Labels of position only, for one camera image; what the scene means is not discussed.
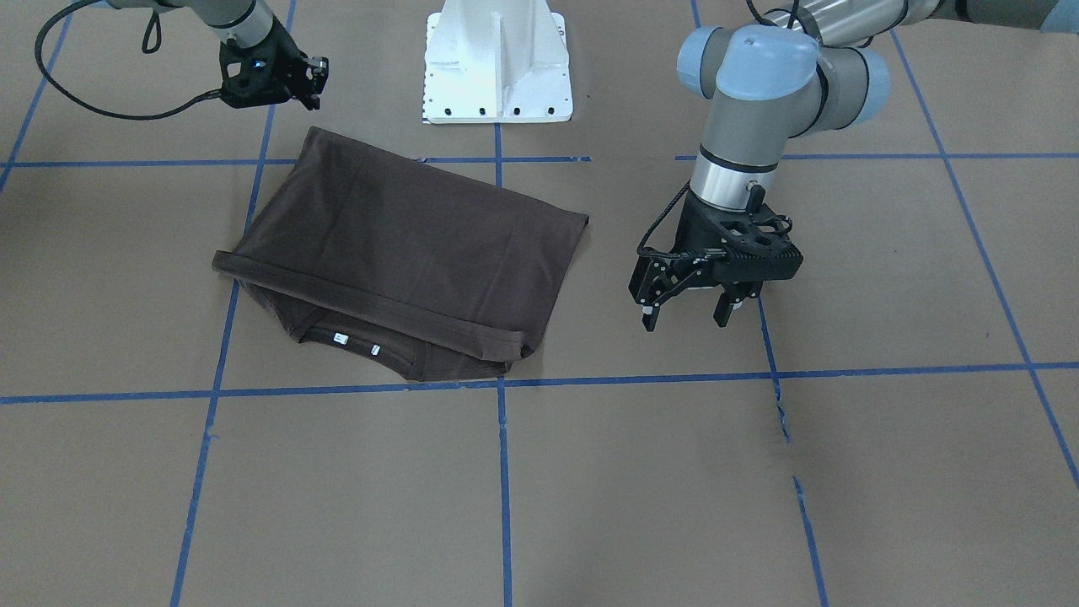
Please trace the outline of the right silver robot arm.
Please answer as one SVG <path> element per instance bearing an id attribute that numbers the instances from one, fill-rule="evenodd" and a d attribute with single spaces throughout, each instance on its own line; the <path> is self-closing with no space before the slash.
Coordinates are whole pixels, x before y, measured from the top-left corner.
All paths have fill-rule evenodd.
<path id="1" fill-rule="evenodd" d="M 223 104 L 243 109 L 299 101 L 320 108 L 329 77 L 326 57 L 309 56 L 267 1 L 108 1 L 115 10 L 150 8 L 155 13 L 190 10 L 220 42 Z"/>

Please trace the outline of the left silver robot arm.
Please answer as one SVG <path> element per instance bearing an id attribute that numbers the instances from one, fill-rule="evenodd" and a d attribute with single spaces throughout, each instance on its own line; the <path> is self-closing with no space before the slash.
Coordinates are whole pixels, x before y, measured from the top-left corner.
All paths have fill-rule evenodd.
<path id="1" fill-rule="evenodd" d="M 629 292 L 645 330 L 679 293 L 718 287 L 714 322 L 792 279 L 804 257 L 792 222 L 766 196 L 790 139 L 839 132 L 878 114 L 887 64 L 868 49 L 905 24 L 947 19 L 1040 32 L 1076 32 L 1075 1 L 793 1 L 730 30 L 701 27 L 679 49 L 679 81 L 711 104 L 694 173 L 677 193 L 674 246 L 637 246 Z"/>

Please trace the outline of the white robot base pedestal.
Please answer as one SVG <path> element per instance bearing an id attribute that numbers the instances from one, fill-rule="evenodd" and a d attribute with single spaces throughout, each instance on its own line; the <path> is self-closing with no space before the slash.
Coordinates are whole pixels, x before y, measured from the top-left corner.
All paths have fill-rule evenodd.
<path id="1" fill-rule="evenodd" d="M 425 35 L 425 123 L 559 123 L 574 114 L 566 20 L 547 1 L 447 1 L 427 16 Z"/>

